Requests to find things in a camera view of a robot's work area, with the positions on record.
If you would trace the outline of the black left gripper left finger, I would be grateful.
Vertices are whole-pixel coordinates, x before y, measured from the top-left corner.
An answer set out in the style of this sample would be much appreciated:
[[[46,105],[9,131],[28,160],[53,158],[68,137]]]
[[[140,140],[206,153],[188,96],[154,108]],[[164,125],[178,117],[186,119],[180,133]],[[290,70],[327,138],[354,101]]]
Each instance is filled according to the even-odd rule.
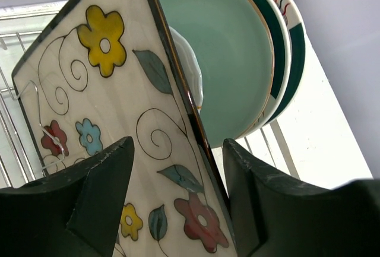
[[[57,173],[1,189],[1,255],[112,256],[134,153],[124,137]]]

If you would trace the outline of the square floral plate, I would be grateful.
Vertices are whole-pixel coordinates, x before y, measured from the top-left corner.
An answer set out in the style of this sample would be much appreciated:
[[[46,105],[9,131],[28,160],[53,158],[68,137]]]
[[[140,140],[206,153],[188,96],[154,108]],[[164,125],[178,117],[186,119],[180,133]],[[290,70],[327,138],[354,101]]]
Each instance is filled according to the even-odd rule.
[[[131,137],[115,256],[236,256],[226,194],[158,0],[69,0],[11,74],[58,172]]]

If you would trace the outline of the light blue scalloped plate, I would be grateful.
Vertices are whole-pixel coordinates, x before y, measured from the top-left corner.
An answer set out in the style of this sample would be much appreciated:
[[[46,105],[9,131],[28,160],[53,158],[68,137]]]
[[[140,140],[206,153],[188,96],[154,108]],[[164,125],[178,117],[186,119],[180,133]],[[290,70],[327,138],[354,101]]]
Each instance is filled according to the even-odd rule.
[[[175,48],[177,50],[185,78],[194,98],[197,110],[200,112],[204,99],[203,80],[196,54],[189,42],[173,27],[169,27]]]

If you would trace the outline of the white plate teal rim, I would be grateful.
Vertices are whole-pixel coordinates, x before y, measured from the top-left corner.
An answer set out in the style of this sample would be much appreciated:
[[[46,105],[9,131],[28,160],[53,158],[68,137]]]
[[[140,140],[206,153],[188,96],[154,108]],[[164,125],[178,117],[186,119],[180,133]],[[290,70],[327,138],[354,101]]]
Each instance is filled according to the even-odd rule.
[[[269,122],[276,119],[288,107],[299,88],[305,67],[305,26],[301,13],[294,0],[275,0],[284,16],[289,28],[290,42],[292,48],[292,61],[290,69],[289,82],[286,87],[284,98],[282,99],[278,110],[270,118]]]
[[[289,82],[292,61],[289,28],[278,4],[275,0],[253,1],[269,28],[274,47],[274,75],[267,105],[257,122],[245,132],[246,134],[263,127],[265,123],[269,122],[275,111],[278,110]]]

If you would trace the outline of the white plate teal rim back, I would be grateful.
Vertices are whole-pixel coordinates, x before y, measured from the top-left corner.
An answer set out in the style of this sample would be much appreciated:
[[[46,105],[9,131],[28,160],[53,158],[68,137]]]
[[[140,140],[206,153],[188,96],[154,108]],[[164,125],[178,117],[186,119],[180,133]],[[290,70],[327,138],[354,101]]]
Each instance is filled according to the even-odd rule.
[[[282,99],[278,110],[270,118],[269,122],[276,119],[288,107],[299,88],[305,67],[305,26],[301,13],[294,0],[275,0],[284,16],[289,28],[290,42],[292,48],[292,61],[290,69],[289,82],[286,87],[284,98]]]

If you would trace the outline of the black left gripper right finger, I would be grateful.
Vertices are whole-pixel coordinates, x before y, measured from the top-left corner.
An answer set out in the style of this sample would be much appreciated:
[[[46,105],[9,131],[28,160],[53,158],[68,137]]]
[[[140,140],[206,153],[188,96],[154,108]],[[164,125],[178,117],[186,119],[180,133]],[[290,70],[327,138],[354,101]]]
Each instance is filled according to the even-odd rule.
[[[239,256],[379,255],[379,180],[320,188],[233,139],[223,143],[223,166]]]

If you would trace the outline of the white plate teal rim front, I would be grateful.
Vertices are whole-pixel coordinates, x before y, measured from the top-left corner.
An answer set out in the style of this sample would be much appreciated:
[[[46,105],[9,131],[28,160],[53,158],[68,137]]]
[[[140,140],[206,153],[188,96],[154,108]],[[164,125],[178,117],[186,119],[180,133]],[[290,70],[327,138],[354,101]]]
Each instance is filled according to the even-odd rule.
[[[278,110],[289,82],[292,61],[289,28],[278,4],[275,0],[253,1],[269,28],[274,47],[274,75],[267,105],[257,122],[245,132],[246,134],[263,127],[265,123],[269,122],[275,111]]]

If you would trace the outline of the mint green flower plate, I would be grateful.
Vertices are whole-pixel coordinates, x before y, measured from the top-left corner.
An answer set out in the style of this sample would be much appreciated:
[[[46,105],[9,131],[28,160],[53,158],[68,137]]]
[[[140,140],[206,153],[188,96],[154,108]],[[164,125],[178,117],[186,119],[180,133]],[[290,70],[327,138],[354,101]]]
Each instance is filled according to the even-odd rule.
[[[196,54],[210,146],[240,138],[263,113],[273,84],[273,41],[258,7],[253,0],[159,1]]]

